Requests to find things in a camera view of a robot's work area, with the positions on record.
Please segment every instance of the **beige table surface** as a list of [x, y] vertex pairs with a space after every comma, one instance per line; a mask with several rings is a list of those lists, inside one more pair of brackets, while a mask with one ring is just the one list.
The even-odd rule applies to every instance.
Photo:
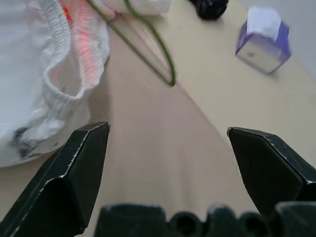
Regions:
[[[173, 89], [113, 35], [110, 63], [90, 100], [93, 120], [110, 116], [112, 130], [83, 236], [93, 235], [99, 209], [109, 203], [160, 203], [168, 217], [189, 210], [201, 219], [213, 203], [238, 214], [255, 210], [226, 137], [229, 126], [277, 134], [316, 166], [316, 86], [294, 58], [272, 77], [239, 61], [234, 50], [245, 20], [233, 0], [218, 22], [200, 21], [186, 0], [152, 18], [176, 62]], [[0, 170], [0, 220], [44, 160]]]

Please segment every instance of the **green wire hanger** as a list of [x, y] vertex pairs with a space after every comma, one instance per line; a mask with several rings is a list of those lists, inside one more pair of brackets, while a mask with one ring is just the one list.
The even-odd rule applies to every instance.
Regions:
[[136, 17], [138, 21], [143, 23], [149, 30], [152, 36], [157, 41], [158, 45], [161, 47], [168, 63], [170, 66], [170, 75], [171, 79], [167, 79], [166, 76], [154, 66], [150, 60], [145, 57], [140, 50], [132, 44], [132, 42], [111, 22], [111, 20], [101, 11], [101, 9], [93, 2], [93, 0], [87, 0], [88, 3], [92, 6], [92, 8], [99, 13], [99, 15], [103, 18], [103, 20], [112, 28], [112, 30], [118, 34], [118, 36], [136, 53], [160, 78], [162, 78], [168, 85], [174, 86], [176, 84], [176, 73], [174, 69], [174, 63], [170, 56], [170, 53], [167, 49], [166, 44], [163, 42], [157, 30], [152, 26], [152, 24], [141, 16], [130, 4], [129, 0], [124, 0], [127, 9], [132, 13], [133, 16]]

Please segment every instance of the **white tissue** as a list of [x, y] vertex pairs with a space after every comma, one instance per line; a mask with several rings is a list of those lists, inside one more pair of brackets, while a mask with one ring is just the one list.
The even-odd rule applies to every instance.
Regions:
[[257, 33], [276, 41], [280, 24], [281, 18], [272, 8], [253, 6], [248, 11], [247, 34]]

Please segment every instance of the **tissue box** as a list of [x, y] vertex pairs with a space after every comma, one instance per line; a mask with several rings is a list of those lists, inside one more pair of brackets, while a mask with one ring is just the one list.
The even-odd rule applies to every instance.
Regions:
[[284, 22], [279, 25], [276, 40], [260, 33], [247, 33], [246, 22], [240, 31], [236, 56], [261, 72], [270, 74], [291, 57], [288, 34], [289, 27]]

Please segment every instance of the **white fabric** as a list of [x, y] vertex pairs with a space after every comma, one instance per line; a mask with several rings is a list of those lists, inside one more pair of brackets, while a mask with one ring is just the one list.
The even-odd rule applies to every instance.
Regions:
[[249, 8], [247, 33], [258, 33], [276, 41], [281, 17], [278, 12], [269, 7], [253, 6]]
[[90, 118], [87, 99], [110, 54], [107, 25], [85, 0], [0, 1], [0, 167], [61, 147]]

